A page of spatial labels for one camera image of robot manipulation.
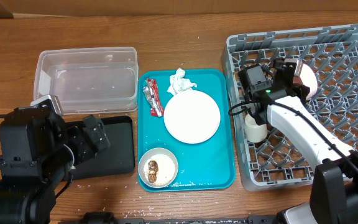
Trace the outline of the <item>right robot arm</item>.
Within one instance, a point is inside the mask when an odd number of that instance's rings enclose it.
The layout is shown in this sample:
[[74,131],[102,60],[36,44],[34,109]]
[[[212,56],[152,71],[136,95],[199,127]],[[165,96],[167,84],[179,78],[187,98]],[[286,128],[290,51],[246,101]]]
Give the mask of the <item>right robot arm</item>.
[[310,199],[278,212],[272,223],[358,223],[358,151],[331,134],[305,108],[318,82],[301,60],[274,60],[272,80],[260,65],[238,72],[246,138],[261,142],[265,125],[283,133],[314,172]]

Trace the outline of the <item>black plastic bin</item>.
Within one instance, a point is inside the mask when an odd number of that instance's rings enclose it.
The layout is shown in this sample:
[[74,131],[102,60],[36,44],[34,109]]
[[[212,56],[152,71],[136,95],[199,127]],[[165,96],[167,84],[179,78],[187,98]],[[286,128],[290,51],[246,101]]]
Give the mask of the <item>black plastic bin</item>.
[[132,172],[135,167],[132,119],[128,116],[102,118],[103,131],[110,146],[98,152],[92,150],[85,138],[85,124],[82,121],[67,123],[75,165],[73,179],[87,179]]

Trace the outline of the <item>clear plastic bin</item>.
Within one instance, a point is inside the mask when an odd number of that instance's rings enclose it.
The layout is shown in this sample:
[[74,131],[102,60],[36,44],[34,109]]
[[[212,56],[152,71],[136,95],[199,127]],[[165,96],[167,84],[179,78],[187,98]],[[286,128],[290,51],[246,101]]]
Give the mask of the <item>clear plastic bin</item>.
[[54,95],[64,114],[137,109],[139,66],[133,47],[46,50],[35,70],[35,100]]

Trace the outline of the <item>teal plastic tray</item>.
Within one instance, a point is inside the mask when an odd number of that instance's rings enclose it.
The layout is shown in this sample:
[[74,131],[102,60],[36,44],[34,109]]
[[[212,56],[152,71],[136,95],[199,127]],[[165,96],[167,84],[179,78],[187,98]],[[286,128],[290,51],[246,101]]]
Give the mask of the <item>teal plastic tray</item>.
[[184,190],[225,189],[235,179],[234,147],[226,79],[216,69],[186,70],[186,78],[196,83],[196,89],[209,95],[217,104],[221,119],[216,133],[199,144],[178,141],[167,131],[163,118],[150,114],[150,103],[142,90],[138,91],[138,158],[154,148],[164,148],[178,161],[178,174],[162,192]]

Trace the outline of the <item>brown food piece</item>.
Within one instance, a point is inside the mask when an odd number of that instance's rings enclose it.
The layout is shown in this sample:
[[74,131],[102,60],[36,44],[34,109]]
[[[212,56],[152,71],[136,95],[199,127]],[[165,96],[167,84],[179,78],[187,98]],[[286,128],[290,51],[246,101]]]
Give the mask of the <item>brown food piece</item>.
[[155,183],[157,180],[158,164],[156,161],[151,160],[148,163],[149,173],[148,178],[150,183]]

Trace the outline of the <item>grey bowl with rice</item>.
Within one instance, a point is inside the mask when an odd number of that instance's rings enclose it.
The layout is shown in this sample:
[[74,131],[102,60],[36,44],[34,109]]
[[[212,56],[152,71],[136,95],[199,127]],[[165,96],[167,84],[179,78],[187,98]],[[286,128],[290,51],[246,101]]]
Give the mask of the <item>grey bowl with rice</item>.
[[162,189],[173,183],[178,174],[178,161],[168,149],[157,147],[146,151],[139,159],[140,181],[152,189]]

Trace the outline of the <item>cream paper cup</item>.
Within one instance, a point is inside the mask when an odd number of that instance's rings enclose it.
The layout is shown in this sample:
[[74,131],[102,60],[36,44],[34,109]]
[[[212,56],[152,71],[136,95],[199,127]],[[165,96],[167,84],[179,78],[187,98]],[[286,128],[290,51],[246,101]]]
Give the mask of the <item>cream paper cup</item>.
[[258,125],[255,119],[247,114],[244,118],[245,134],[249,142],[258,143],[262,142],[268,135],[266,124]]

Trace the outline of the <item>grey dish rack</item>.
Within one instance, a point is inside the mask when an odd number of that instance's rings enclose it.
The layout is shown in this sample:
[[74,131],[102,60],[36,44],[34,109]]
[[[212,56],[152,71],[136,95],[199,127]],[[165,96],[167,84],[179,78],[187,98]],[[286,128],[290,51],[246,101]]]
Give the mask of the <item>grey dish rack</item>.
[[318,89],[306,109],[332,134],[358,150],[358,24],[235,34],[222,54],[227,92],[234,106],[234,142],[243,188],[260,191],[309,185],[313,171],[290,140],[275,128],[260,143],[245,133],[246,108],[239,71],[273,61],[299,59],[314,72]]

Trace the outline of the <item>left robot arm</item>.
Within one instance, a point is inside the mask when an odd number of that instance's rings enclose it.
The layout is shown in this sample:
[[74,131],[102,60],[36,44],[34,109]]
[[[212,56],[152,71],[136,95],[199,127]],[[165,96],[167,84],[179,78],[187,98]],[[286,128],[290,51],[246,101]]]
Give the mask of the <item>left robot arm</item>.
[[49,223],[71,170],[108,149],[103,122],[89,115],[68,127],[50,108],[16,108],[0,124],[0,223]]

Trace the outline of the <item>crumpled white tissue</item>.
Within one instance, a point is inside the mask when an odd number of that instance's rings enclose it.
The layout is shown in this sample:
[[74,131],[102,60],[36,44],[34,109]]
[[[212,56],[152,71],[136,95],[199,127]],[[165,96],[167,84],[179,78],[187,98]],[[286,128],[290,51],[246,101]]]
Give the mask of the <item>crumpled white tissue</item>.
[[185,78],[185,71],[182,68],[178,68],[175,74],[169,77],[169,82],[170,86],[168,87],[167,92],[171,93],[173,96],[197,87],[196,83]]

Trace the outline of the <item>pink bowl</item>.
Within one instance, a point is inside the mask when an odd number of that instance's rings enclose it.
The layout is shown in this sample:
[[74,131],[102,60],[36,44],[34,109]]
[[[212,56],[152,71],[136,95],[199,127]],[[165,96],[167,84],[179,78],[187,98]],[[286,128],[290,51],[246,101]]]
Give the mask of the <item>pink bowl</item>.
[[307,100],[310,100],[318,90],[318,82],[313,70],[306,64],[303,64],[298,76],[294,76],[293,83],[302,84],[310,89],[310,92],[306,96]]

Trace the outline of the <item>large white plate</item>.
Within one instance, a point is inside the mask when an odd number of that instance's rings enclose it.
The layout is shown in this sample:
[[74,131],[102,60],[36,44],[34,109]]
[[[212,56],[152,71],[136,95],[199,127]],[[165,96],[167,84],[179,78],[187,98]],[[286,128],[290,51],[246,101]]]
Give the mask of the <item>large white plate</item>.
[[163,116],[169,134],[186,144],[199,144],[216,133],[221,122],[218,104],[208,94],[188,90],[173,96]]

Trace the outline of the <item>red foil wrapper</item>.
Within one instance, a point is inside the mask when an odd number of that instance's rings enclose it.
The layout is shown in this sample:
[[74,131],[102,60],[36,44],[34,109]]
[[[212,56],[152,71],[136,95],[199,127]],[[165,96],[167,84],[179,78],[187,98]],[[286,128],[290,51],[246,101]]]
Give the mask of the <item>red foil wrapper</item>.
[[143,87],[143,92],[146,100],[150,104],[150,115],[162,117],[164,114],[164,108],[160,101],[157,81],[153,78],[146,78],[145,83],[146,86]]

